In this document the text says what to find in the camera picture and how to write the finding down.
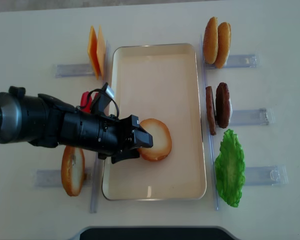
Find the tray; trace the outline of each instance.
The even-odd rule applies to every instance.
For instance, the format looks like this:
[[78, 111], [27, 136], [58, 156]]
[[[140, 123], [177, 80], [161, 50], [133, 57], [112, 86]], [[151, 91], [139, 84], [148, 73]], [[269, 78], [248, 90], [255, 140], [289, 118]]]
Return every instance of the tray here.
[[[196, 52], [187, 43], [120, 47], [113, 55], [111, 88], [120, 118], [156, 118], [169, 128], [170, 155], [104, 162], [108, 200], [200, 199], [206, 192]], [[109, 112], [115, 114], [114, 106]]]

